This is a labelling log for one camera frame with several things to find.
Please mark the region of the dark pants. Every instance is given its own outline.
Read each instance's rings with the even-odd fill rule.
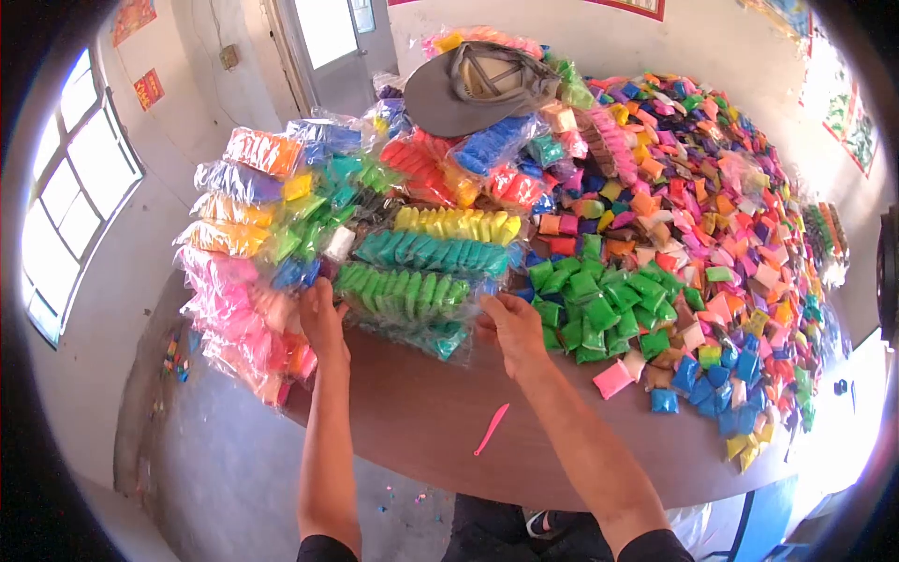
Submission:
[[[564,530],[552,540],[532,539],[518,505],[456,494],[452,534],[442,562],[614,560],[600,526],[589,513],[559,514],[555,523]]]

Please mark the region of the cap brim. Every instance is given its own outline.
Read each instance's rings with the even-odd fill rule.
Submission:
[[[450,70],[456,50],[443,53],[418,67],[405,83],[405,109],[412,121],[438,137],[462,137],[493,125],[521,106],[506,103],[467,103],[452,87]]]

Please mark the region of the sleeve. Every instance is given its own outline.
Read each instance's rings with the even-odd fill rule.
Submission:
[[[673,531],[659,529],[631,540],[619,554],[618,562],[693,562]]]
[[[349,547],[326,535],[310,535],[299,545],[297,562],[359,562]]]

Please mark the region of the window pane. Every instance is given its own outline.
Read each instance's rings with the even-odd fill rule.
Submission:
[[[93,214],[87,198],[79,192],[59,227],[59,234],[66,240],[68,247],[75,252],[78,259],[81,259],[87,243],[91,241],[91,236],[99,226],[100,218]]]
[[[53,224],[59,226],[78,191],[78,181],[75,179],[75,174],[72,173],[72,166],[68,164],[68,160],[63,160],[57,171],[50,177],[44,193],[40,196]]]
[[[53,314],[40,295],[34,295],[28,306],[28,313],[53,343],[59,342],[59,317]]]
[[[91,58],[85,50],[62,89],[59,109],[62,111],[62,121],[66,124],[66,130],[72,130],[96,100],[97,92],[93,89]]]
[[[34,294],[34,285],[31,284],[31,281],[28,281],[28,276],[25,275],[25,271],[22,271],[22,302],[25,303],[25,306],[28,306],[28,303],[31,302],[31,295]]]
[[[78,262],[66,250],[40,205],[32,205],[22,231],[22,264],[48,304],[62,314],[78,275]]]
[[[34,157],[34,167],[32,173],[34,179],[38,179],[47,167],[47,162],[56,152],[59,146],[59,128],[56,124],[56,115],[50,118],[47,126],[44,127],[44,134],[40,136],[40,144],[38,145],[38,155]]]
[[[116,142],[106,112],[97,112],[78,131],[68,155],[93,204],[108,219],[137,177]]]
[[[294,0],[312,68],[358,48],[346,0]]]
[[[352,18],[356,20],[356,31],[375,31],[375,14],[371,11],[371,0],[352,0]]]

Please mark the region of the baseball cap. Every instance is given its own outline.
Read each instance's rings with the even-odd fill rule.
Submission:
[[[432,135],[461,137],[510,115],[536,111],[556,97],[560,80],[524,51],[464,41],[409,76],[405,108]]]

